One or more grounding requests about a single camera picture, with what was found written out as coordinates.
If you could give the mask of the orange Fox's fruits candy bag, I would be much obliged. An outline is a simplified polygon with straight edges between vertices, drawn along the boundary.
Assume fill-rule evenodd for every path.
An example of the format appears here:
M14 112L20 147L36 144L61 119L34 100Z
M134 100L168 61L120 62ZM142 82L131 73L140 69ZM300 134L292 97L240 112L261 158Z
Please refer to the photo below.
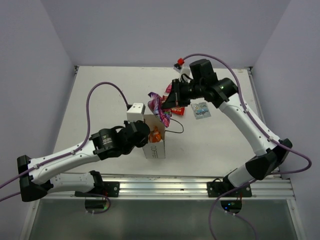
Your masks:
M162 140L162 135L157 126L154 126L153 130L149 134L150 143L158 143Z

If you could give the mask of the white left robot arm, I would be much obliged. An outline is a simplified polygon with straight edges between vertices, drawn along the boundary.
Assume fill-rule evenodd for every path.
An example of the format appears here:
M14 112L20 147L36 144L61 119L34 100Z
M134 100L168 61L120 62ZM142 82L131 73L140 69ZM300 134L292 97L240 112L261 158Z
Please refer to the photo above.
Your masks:
M128 155L148 143L149 126L143 121L103 128L81 144L40 158L17 158L20 195L32 202L55 192L79 192L80 196L104 196L107 192L99 172L69 173L76 167Z

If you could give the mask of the purple Fox's berries candy bag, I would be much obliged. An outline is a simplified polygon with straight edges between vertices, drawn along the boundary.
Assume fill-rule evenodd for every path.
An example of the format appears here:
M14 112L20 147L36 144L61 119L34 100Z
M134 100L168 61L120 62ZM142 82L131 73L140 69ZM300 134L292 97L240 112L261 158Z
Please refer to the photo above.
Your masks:
M163 98L155 93L150 92L148 94L150 100L147 103L148 108L153 113L153 115L166 127L168 128L171 120L171 110L162 109Z

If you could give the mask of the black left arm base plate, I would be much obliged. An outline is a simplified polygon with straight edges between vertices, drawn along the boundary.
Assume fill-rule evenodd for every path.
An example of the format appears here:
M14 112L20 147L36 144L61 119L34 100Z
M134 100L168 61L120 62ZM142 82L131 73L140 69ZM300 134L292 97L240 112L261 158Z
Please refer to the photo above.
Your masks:
M104 181L103 186L94 187L89 192L76 191L75 197L108 197L117 198L119 196L120 183L118 181Z

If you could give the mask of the white paper coffee bag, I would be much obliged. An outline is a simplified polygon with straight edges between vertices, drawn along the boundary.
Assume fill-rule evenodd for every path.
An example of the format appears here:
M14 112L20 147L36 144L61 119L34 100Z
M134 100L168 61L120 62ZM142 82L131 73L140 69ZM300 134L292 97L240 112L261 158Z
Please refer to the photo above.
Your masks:
M165 139L166 133L183 133L184 128L181 127L181 131L177 130L167 130L165 127L153 114L145 114L144 121L150 128L150 131L154 129L154 126L157 126L159 131L161 132L162 140L160 142L151 143L149 142L142 148L145 158L149 160L162 160L166 158L166 147L165 147Z

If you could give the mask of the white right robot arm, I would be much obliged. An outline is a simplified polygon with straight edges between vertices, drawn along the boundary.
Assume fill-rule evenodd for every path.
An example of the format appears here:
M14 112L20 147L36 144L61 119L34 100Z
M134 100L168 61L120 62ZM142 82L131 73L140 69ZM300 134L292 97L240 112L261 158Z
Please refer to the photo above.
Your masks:
M249 105L240 100L240 90L231 79L218 79L209 60L197 60L189 67L192 78L173 79L170 93L161 107L186 107L191 100L203 98L224 113L240 130L255 156L212 186L219 195L225 193L235 196L243 184L263 180L270 175L283 163L288 149L293 145L289 139L280 139L269 130Z

